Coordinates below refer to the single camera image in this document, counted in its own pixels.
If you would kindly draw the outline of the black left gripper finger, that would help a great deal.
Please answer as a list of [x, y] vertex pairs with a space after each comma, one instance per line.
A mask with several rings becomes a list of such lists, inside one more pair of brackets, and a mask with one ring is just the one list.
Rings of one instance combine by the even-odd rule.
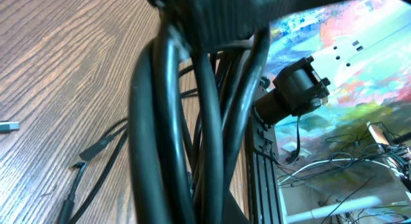
[[212, 52], [285, 15], [347, 0], [147, 0], [195, 51]]

